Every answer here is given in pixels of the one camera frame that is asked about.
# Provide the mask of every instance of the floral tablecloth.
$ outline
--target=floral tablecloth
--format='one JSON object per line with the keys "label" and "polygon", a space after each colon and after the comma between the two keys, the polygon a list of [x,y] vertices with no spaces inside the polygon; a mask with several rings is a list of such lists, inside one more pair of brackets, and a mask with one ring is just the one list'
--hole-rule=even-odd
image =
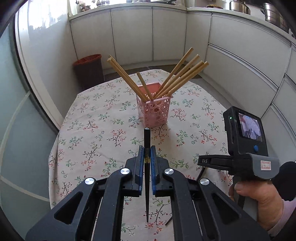
{"label": "floral tablecloth", "polygon": [[[163,70],[141,73],[146,83],[163,82],[168,74]],[[140,84],[136,74],[130,77]],[[209,93],[188,82],[171,99],[167,124],[151,129],[151,145],[172,168],[196,179],[201,170],[199,155],[228,153],[224,111]],[[85,177],[105,178],[122,168],[142,144],[136,95],[122,78],[78,94],[49,157],[51,207]],[[207,169],[204,176],[228,192],[232,179],[226,172]],[[139,198],[125,197],[122,240],[174,240],[172,223],[164,225],[172,215],[170,199],[155,198],[151,192],[149,210],[146,223],[144,190]]]}

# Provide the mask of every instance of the white label sticker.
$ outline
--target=white label sticker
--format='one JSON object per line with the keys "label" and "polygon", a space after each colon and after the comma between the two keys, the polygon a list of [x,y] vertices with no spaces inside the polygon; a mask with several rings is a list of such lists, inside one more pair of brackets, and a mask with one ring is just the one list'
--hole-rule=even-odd
{"label": "white label sticker", "polygon": [[261,171],[271,171],[271,161],[261,161]]}

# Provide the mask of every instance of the table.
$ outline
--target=table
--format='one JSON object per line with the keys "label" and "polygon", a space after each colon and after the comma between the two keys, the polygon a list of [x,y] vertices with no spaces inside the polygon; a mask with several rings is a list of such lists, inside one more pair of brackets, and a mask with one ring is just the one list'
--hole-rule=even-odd
{"label": "table", "polygon": [[[141,72],[146,83],[163,82],[163,70]],[[130,77],[137,83],[136,74]],[[151,145],[168,159],[172,168],[196,179],[199,155],[227,154],[222,113],[225,108],[198,85],[188,82],[171,99],[168,122],[151,129]],[[49,157],[49,197],[54,207],[86,177],[108,177],[137,155],[143,144],[136,94],[118,78],[77,95]],[[228,193],[232,177],[225,171],[207,169],[208,177]],[[149,223],[146,223],[145,191],[139,198],[125,197],[121,239],[173,240],[169,198],[150,193]]]}

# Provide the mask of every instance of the trash can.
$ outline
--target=trash can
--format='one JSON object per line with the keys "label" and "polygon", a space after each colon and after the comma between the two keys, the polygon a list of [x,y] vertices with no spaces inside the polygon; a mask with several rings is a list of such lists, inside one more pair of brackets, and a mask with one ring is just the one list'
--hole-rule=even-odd
{"label": "trash can", "polygon": [[94,54],[77,60],[74,64],[74,72],[83,90],[104,83],[102,55]]}

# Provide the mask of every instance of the blue button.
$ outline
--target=blue button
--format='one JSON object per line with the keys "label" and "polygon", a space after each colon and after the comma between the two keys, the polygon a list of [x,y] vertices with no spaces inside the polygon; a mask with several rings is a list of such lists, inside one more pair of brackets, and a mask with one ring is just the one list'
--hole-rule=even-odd
{"label": "blue button", "polygon": [[258,150],[259,150],[258,146],[255,145],[255,146],[254,146],[254,151],[255,151],[255,152],[258,152]]}

